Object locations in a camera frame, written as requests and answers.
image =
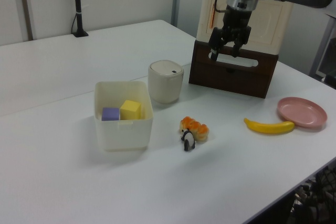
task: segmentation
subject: yellow banana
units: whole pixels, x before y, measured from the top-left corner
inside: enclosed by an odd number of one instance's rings
[[[244,122],[249,129],[260,133],[268,134],[280,134],[290,132],[294,129],[295,126],[294,123],[288,121],[282,123],[266,124],[250,121],[249,119],[244,118]]]

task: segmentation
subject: cream-colored cabinet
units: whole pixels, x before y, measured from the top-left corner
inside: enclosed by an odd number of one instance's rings
[[[203,0],[196,40],[208,42],[214,27],[222,28],[224,13],[214,11],[215,0]],[[217,0],[217,9],[225,9],[226,0]],[[290,17],[292,3],[260,0],[252,12],[251,34],[243,49],[278,55]]]

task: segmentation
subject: toy panda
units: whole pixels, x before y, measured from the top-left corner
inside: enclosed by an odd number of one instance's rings
[[[191,131],[189,129],[182,129],[181,132],[182,132],[181,140],[184,142],[184,151],[187,152],[191,148],[194,149],[195,140]]]

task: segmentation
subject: white container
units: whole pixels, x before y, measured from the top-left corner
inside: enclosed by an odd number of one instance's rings
[[[184,70],[170,60],[159,60],[148,68],[148,91],[159,103],[171,103],[180,96]]]
[[[146,148],[153,123],[153,109],[146,84],[141,81],[98,82],[94,92],[94,120],[99,147],[105,151]],[[104,107],[120,108],[125,100],[141,103],[140,120],[101,120]]]

